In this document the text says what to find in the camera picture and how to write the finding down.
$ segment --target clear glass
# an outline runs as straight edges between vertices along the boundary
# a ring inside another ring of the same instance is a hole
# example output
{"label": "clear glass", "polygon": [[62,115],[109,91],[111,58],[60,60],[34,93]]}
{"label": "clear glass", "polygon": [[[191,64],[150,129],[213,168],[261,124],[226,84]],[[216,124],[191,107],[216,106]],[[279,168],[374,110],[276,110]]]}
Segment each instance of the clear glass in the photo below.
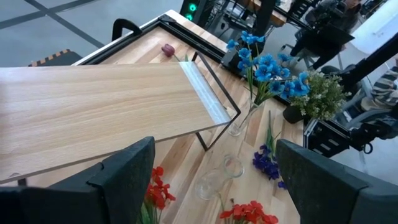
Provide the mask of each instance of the clear glass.
{"label": "clear glass", "polygon": [[232,178],[238,178],[244,173],[242,162],[235,156],[227,155],[219,168],[210,170],[201,176],[196,183],[197,195],[205,200],[211,199]]}
{"label": "clear glass", "polygon": [[264,102],[260,105],[257,105],[253,103],[253,101],[249,98],[241,108],[242,113],[228,128],[228,133],[232,136],[239,136],[245,129],[245,127],[249,124],[253,114],[263,106]]}

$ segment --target gray floor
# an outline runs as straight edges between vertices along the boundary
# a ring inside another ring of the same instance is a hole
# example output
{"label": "gray floor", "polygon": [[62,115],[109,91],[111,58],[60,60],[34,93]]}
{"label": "gray floor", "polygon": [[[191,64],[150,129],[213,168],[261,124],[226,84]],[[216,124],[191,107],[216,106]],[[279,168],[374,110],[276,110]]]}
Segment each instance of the gray floor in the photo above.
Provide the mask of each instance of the gray floor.
{"label": "gray floor", "polygon": [[[1,0],[0,67],[26,66],[63,49],[71,49],[84,57],[111,41],[111,28],[115,19],[122,17],[142,25],[169,9],[178,12],[182,5],[182,0],[37,0],[44,9],[50,9],[53,13],[53,16],[46,16],[29,4],[29,1],[31,0]],[[66,9],[67,5],[64,4],[71,2],[89,3]],[[57,16],[64,22],[54,19]],[[264,52],[276,56],[282,45],[294,45],[296,31],[289,24],[276,29],[269,36]],[[231,31],[226,32],[221,38],[228,39],[230,33]],[[365,57],[367,55],[350,44],[341,53],[344,67]],[[392,66],[393,62],[390,60],[387,63]],[[328,64],[338,67],[336,58]],[[305,70],[303,62],[295,66],[296,72],[301,70]],[[369,75],[370,81],[377,80],[386,70],[385,65],[379,67]],[[352,149],[333,159],[361,171],[366,169],[371,175],[398,184],[398,174],[395,172],[398,170],[398,139],[377,139],[373,145],[375,150],[366,156],[366,167],[359,162],[358,152]]]}

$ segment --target green light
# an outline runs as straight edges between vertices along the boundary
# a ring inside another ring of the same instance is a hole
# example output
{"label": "green light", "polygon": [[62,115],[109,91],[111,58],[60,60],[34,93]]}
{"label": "green light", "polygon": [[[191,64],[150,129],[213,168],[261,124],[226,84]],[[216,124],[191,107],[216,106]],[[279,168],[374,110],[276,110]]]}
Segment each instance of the green light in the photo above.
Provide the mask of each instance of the green light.
{"label": "green light", "polygon": [[189,13],[185,15],[185,18],[187,18],[189,21],[192,21],[193,19],[192,15]]}
{"label": "green light", "polygon": [[197,5],[195,3],[189,4],[189,11],[195,12],[197,10]]}

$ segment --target wood grain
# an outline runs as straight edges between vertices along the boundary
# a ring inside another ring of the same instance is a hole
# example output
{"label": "wood grain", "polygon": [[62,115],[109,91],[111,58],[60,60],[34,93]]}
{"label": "wood grain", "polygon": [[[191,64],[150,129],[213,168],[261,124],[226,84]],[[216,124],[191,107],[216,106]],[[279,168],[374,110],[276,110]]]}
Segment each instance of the wood grain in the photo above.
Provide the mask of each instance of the wood grain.
{"label": "wood grain", "polygon": [[[166,14],[221,50],[226,50],[224,42],[186,20],[180,14],[175,11],[168,11]],[[176,48],[176,56],[179,58],[184,58],[185,54],[188,54],[189,57],[193,55],[194,50],[182,41],[177,40],[174,36],[169,35],[162,29],[157,29],[155,32],[156,34],[148,34],[146,37],[148,40],[142,40],[141,45],[136,45],[135,47],[128,46],[129,50],[119,52],[109,58],[106,63],[173,62],[175,59],[167,58],[155,47],[155,45],[160,47],[166,43],[173,44]],[[155,43],[149,45],[148,41],[155,41]],[[137,54],[140,54],[142,59],[140,60],[132,51],[137,51]],[[210,59],[208,59],[208,62],[219,79],[224,83],[234,101],[237,102],[239,107],[242,107],[249,97],[245,83],[226,70],[223,70],[216,62]],[[203,68],[202,63],[199,61],[197,63],[199,67]],[[213,87],[222,104],[227,107],[228,111],[233,113],[230,110],[231,105],[223,96],[223,93],[217,89],[211,75],[206,72],[203,72],[203,74]],[[170,192],[177,198],[175,202],[170,203],[162,212],[162,223],[221,223],[218,219],[221,211],[220,201],[217,198],[209,201],[201,200],[196,196],[194,189],[196,180],[205,172],[218,167],[227,154],[238,156],[245,167],[245,173],[240,178],[227,183],[221,191],[222,199],[227,207],[231,206],[231,198],[234,198],[236,203],[248,203],[251,200],[258,200],[264,206],[266,213],[278,216],[280,224],[300,223],[299,215],[288,191],[277,188],[276,182],[269,181],[266,176],[261,174],[251,164],[254,152],[258,150],[266,138],[269,111],[271,111],[272,115],[271,126],[274,136],[282,131],[278,138],[285,138],[302,145],[303,123],[289,124],[286,122],[282,116],[284,108],[285,106],[276,100],[267,100],[264,109],[256,112],[248,127],[240,136],[232,137],[228,133],[224,133],[214,147],[206,153],[194,135],[158,142],[156,144],[155,165],[165,167],[164,180],[171,184]],[[214,140],[222,128],[220,126],[209,129],[202,131],[201,134],[205,141],[209,142]],[[50,181],[46,180],[55,180],[52,177],[54,175],[58,174],[57,178],[60,175],[64,175],[65,177],[73,175],[77,172],[76,166],[30,177],[28,183],[29,185],[39,186],[43,186],[41,183],[49,184]]]}
{"label": "wood grain", "polygon": [[179,63],[0,72],[0,183],[219,125]]}

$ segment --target glass cup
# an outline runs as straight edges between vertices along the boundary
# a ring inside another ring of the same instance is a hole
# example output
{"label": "glass cup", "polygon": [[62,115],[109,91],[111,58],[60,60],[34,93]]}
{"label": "glass cup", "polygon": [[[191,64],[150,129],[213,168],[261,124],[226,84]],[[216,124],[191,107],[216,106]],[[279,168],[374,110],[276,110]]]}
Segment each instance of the glass cup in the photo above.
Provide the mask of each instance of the glass cup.
{"label": "glass cup", "polygon": [[217,169],[208,171],[196,183],[195,192],[204,199],[210,200],[227,181],[238,178],[244,173],[242,162],[235,156],[227,155]]}

